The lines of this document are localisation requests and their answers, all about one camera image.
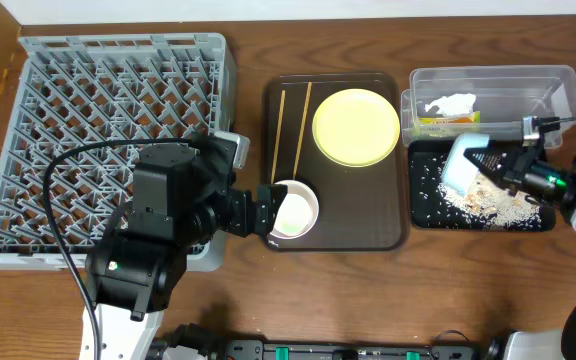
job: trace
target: white wall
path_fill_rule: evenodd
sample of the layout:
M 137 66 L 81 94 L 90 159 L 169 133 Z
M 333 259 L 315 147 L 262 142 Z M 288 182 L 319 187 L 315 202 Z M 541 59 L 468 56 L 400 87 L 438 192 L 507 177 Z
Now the white wall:
M 0 0 L 21 25 L 576 14 L 576 0 Z

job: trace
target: wooden tabletop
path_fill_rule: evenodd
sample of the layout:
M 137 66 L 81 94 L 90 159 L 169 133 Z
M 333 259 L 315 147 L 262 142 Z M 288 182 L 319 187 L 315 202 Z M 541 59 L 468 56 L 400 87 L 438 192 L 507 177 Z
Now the wooden tabletop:
M 280 74 L 381 70 L 400 91 L 421 67 L 568 64 L 576 16 L 27 27 L 22 35 L 220 32 L 238 67 L 235 130 L 251 140 L 237 187 L 260 178 L 261 98 Z M 0 152 L 25 59 L 4 84 Z M 551 155 L 569 165 L 576 128 Z M 542 234 L 412 229 L 399 251 L 278 254 L 255 236 L 228 239 L 225 264 L 188 273 L 162 331 L 199 322 L 274 340 L 427 343 L 458 329 L 562 327 L 576 304 L 576 233 L 558 218 Z M 0 271 L 0 359 L 78 355 L 83 303 L 66 271 Z

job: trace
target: white granules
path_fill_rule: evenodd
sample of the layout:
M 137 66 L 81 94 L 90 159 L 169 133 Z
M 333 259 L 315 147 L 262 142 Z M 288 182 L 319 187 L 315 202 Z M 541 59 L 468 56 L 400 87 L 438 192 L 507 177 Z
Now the white granules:
M 526 193 L 518 192 L 513 197 L 481 174 L 477 174 L 465 197 L 444 184 L 439 185 L 439 192 L 447 203 L 464 213 L 467 223 L 484 222 L 490 229 L 527 225 L 535 220 L 541 223 L 539 206 L 526 202 Z

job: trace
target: yellow plate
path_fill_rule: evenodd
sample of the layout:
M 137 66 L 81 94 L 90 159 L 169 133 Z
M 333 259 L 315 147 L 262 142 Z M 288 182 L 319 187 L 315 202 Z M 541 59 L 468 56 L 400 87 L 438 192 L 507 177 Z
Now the yellow plate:
M 381 95 L 364 89 L 343 90 L 319 105 L 312 133 L 319 150 L 345 166 L 378 163 L 399 139 L 399 116 Z

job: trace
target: clear plastic container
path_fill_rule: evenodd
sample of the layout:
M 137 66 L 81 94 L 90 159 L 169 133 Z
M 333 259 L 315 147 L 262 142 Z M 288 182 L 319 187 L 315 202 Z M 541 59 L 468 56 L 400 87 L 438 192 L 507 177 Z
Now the clear plastic container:
M 422 124 L 419 118 L 440 118 L 437 107 L 425 105 L 442 96 L 474 94 L 473 111 L 479 123 Z M 418 139 L 455 138 L 464 132 L 486 133 L 495 140 L 521 138 L 524 116 L 576 116 L 576 75 L 565 65 L 478 66 L 417 69 L 410 89 L 401 94 L 404 145 Z M 561 146 L 561 133 L 575 123 L 562 124 L 546 136 L 546 147 Z

